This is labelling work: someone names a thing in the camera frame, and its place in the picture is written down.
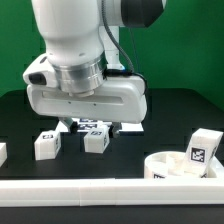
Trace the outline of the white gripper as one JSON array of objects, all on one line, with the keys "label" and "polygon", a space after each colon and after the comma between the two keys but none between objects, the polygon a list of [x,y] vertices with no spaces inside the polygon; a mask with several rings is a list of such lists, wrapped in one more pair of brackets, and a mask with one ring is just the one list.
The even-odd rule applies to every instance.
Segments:
[{"label": "white gripper", "polygon": [[28,99],[39,115],[60,118],[69,133],[78,123],[72,118],[109,121],[112,137],[120,135],[121,123],[141,123],[147,113],[145,84],[140,77],[108,77],[90,96],[69,95],[57,88],[29,85]]}]

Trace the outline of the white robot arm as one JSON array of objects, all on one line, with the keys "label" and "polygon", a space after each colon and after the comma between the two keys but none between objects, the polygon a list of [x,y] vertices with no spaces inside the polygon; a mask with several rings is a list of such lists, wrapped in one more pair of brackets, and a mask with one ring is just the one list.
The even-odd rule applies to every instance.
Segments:
[{"label": "white robot arm", "polygon": [[147,28],[167,0],[31,0],[46,45],[23,73],[32,109],[57,117],[140,123],[147,113],[144,77],[119,56],[119,29]]}]

